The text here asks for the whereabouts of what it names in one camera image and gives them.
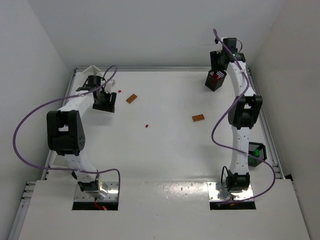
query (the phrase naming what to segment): red wire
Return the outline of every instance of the red wire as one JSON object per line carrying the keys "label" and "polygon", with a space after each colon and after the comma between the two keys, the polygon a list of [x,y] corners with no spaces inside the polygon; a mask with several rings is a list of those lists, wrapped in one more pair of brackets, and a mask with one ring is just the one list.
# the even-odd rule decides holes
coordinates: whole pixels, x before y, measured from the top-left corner
{"label": "red wire", "polygon": [[102,209],[100,208],[100,206],[97,204],[97,199],[94,199],[94,206],[97,207],[98,209],[102,210]]}
{"label": "red wire", "polygon": [[100,210],[107,210],[107,208],[105,206],[99,206],[97,204],[97,199],[96,198],[94,199],[94,206],[96,206]]}

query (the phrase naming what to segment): cable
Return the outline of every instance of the cable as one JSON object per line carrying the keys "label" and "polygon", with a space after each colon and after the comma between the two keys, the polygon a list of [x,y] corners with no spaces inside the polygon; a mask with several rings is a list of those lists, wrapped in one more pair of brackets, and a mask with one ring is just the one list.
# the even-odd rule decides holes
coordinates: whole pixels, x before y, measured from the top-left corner
{"label": "cable", "polygon": [[97,204],[97,198],[94,199],[94,206],[100,210],[107,210],[107,208],[105,206],[99,206]]}
{"label": "cable", "polygon": [[224,186],[224,184],[223,184],[223,178],[224,178],[225,169],[226,169],[226,173],[228,174],[228,168],[226,166],[223,166],[222,172],[221,172],[221,185],[222,185],[222,187],[224,187],[226,189],[228,186]]}
{"label": "cable", "polygon": [[102,209],[100,208],[100,206],[97,204],[97,198],[94,199],[94,206],[95,206],[97,209],[102,210]]}
{"label": "cable", "polygon": [[262,162],[262,163],[267,164],[267,165],[271,168],[272,173],[273,173],[273,181],[272,181],[271,185],[270,185],[265,191],[263,191],[263,192],[255,195],[255,196],[252,196],[252,197],[249,197],[249,198],[245,198],[245,199],[243,199],[243,200],[236,200],[236,201],[231,201],[231,202],[230,202],[230,201],[222,201],[222,202],[219,202],[219,204],[233,204],[233,203],[240,203],[240,202],[244,202],[244,201],[247,201],[247,200],[250,200],[250,199],[253,199],[253,198],[257,198],[257,197],[260,197],[260,196],[264,195],[265,193],[269,192],[270,189],[275,185],[275,182],[276,182],[276,172],[275,172],[274,168],[271,166],[271,164],[269,164],[268,162],[263,161],[263,160],[255,157],[255,156],[253,156],[253,155],[251,155],[251,154],[248,154],[247,152],[244,152],[244,151],[242,151],[242,150],[240,150],[240,149],[237,149],[237,148],[234,148],[234,147],[231,147],[231,146],[227,146],[227,145],[223,145],[223,144],[217,142],[217,141],[215,140],[215,138],[214,138],[214,134],[215,134],[215,131],[216,131],[217,127],[218,127],[219,124],[222,122],[222,120],[226,117],[226,115],[227,115],[227,114],[234,108],[234,106],[239,102],[239,100],[245,95],[246,91],[249,89],[250,82],[249,82],[249,78],[247,77],[247,75],[246,75],[246,73],[245,73],[245,70],[242,69],[242,67],[241,67],[240,63],[238,62],[237,58],[235,58],[235,56],[232,54],[232,52],[229,50],[229,48],[227,48],[227,46],[223,43],[223,41],[221,40],[221,38],[218,36],[217,30],[216,30],[215,28],[213,29],[213,33],[214,33],[216,39],[218,39],[218,41],[222,44],[222,46],[223,46],[223,47],[225,48],[225,50],[229,53],[229,55],[233,58],[233,60],[235,61],[236,65],[237,65],[238,68],[240,69],[243,77],[244,77],[245,80],[246,80],[246,87],[245,87],[244,91],[235,99],[235,101],[232,103],[232,105],[226,110],[226,112],[222,115],[222,117],[216,122],[216,124],[215,124],[215,126],[214,126],[214,128],[213,128],[213,130],[212,130],[212,133],[211,133],[211,139],[212,139],[212,141],[213,141],[216,145],[218,145],[218,146],[220,146],[220,147],[222,147],[222,148],[231,149],[231,150],[236,151],[236,152],[239,152],[239,153],[241,153],[241,154],[243,154],[243,155],[249,156],[249,157],[251,157],[251,158],[253,158],[253,159],[255,159],[255,160],[258,160],[259,162]]}
{"label": "cable", "polygon": [[240,53],[241,50],[242,50],[242,42],[241,42],[239,39],[237,39],[237,41],[239,41],[239,42],[241,43],[241,48],[240,48],[240,50],[238,51],[238,53]]}
{"label": "cable", "polygon": [[77,97],[80,97],[80,96],[85,96],[85,95],[88,95],[88,94],[92,94],[96,91],[98,91],[99,89],[101,88],[104,88],[107,83],[116,75],[117,73],[117,70],[118,70],[118,67],[116,65],[112,65],[110,67],[107,68],[107,70],[104,72],[103,74],[103,78],[105,78],[107,72],[114,68],[114,72],[112,73],[111,77],[109,77],[102,85],[100,85],[99,87],[93,89],[93,90],[90,90],[88,92],[85,92],[81,95],[79,94],[75,94],[75,95],[70,95],[70,96],[65,96],[65,97],[60,97],[60,98],[57,98],[57,99],[54,99],[54,100],[51,100],[51,101],[48,101],[38,107],[36,107],[35,109],[33,109],[31,112],[29,112],[20,122],[19,124],[17,125],[17,127],[15,128],[14,130],[14,133],[13,133],[13,137],[12,137],[12,146],[13,146],[13,150],[15,152],[15,154],[17,155],[17,157],[23,162],[25,163],[26,165],[30,166],[30,167],[33,167],[33,168],[36,168],[36,169],[41,169],[41,170],[59,170],[59,171],[79,171],[79,172],[82,172],[82,173],[86,173],[86,174],[104,174],[104,173],[108,173],[108,172],[112,172],[112,171],[116,171],[117,174],[118,174],[118,181],[119,181],[119,188],[118,188],[118,195],[117,195],[117,201],[119,203],[119,195],[120,195],[120,182],[121,182],[121,178],[120,178],[120,172],[118,169],[116,168],[111,168],[111,169],[107,169],[107,170],[103,170],[103,171],[86,171],[86,170],[80,170],[80,169],[77,169],[77,168],[63,168],[63,167],[45,167],[45,166],[40,166],[40,165],[36,165],[36,164],[33,164],[27,160],[25,160],[19,153],[18,149],[17,149],[17,143],[16,143],[16,140],[17,140],[17,134],[18,134],[18,131],[21,127],[21,125],[32,115],[34,114],[36,111],[38,111],[39,109],[49,105],[49,104],[53,104],[55,102],[59,102],[59,101],[62,101],[62,100],[66,100],[66,99],[72,99],[72,98],[77,98]]}

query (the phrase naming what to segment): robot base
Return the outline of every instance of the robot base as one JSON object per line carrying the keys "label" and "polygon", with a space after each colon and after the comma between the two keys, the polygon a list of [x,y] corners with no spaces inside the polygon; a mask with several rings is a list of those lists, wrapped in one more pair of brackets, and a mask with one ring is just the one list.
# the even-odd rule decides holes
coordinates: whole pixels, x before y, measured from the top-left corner
{"label": "robot base", "polygon": [[255,200],[249,199],[246,201],[236,202],[251,198],[254,193],[252,191],[251,183],[248,190],[240,192],[229,192],[224,188],[220,182],[207,182],[210,210],[245,210],[256,209]]}
{"label": "robot base", "polygon": [[[104,206],[107,210],[118,210],[118,190],[119,183],[117,181],[102,182],[104,189],[106,189],[106,197],[104,199],[97,199],[98,206]],[[95,199],[89,196],[86,192],[81,191],[79,185],[76,185],[72,210],[100,210],[95,206]]]}

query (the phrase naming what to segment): black bracket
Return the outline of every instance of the black bracket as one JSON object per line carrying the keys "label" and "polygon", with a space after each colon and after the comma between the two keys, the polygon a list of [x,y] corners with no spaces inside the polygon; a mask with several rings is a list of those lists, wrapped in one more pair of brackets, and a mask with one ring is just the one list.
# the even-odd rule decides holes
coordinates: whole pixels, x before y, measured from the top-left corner
{"label": "black bracket", "polygon": [[228,192],[241,192],[248,190],[250,185],[250,175],[247,172],[246,175],[238,175],[238,173],[232,174],[228,171],[228,176],[225,180],[226,189]]}
{"label": "black bracket", "polygon": [[251,129],[258,120],[262,102],[262,96],[242,96],[228,114],[229,124],[237,129]]}
{"label": "black bracket", "polygon": [[[246,62],[245,55],[243,53],[238,53],[237,39],[235,37],[224,38],[223,43],[238,61]],[[211,70],[208,73],[205,85],[212,91],[215,91],[224,83],[224,80],[227,76],[225,71],[228,68],[228,64],[233,63],[235,60],[232,56],[230,56],[226,48],[223,47],[222,51],[210,52],[210,61]]]}
{"label": "black bracket", "polygon": [[[82,87],[79,87],[76,91],[90,91],[96,89],[101,86],[101,80],[104,80],[104,78],[96,75],[90,75],[85,81],[85,84]],[[115,112],[115,103],[117,98],[116,92],[106,93],[105,89],[101,88],[100,91],[93,93],[93,98],[93,109],[110,113]]]}
{"label": "black bracket", "polygon": [[98,192],[99,191],[99,181],[82,182],[78,181],[81,192]]}
{"label": "black bracket", "polygon": [[100,92],[94,92],[94,104],[93,109],[101,110],[105,112],[114,113],[117,93],[106,93],[104,90]]}
{"label": "black bracket", "polygon": [[[67,127],[67,130],[60,130],[63,127]],[[79,156],[85,147],[85,133],[77,110],[49,111],[46,115],[46,129],[49,149],[60,156]]]}

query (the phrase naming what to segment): black container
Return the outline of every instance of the black container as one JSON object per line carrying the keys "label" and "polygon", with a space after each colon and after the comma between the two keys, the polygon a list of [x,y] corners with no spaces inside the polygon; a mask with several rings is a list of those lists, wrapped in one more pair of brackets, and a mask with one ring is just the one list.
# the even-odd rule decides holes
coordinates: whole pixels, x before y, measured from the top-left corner
{"label": "black container", "polygon": [[[249,152],[250,155],[257,157],[258,159],[265,161],[267,159],[266,146],[259,142],[249,142]],[[256,167],[261,164],[261,161],[258,161],[250,156],[248,156],[248,165],[251,167]]]}
{"label": "black container", "polygon": [[224,83],[224,80],[227,76],[227,73],[225,71],[212,71],[210,70],[208,72],[208,76],[205,81],[205,85],[211,89],[212,91],[215,91],[219,89],[222,84]]}

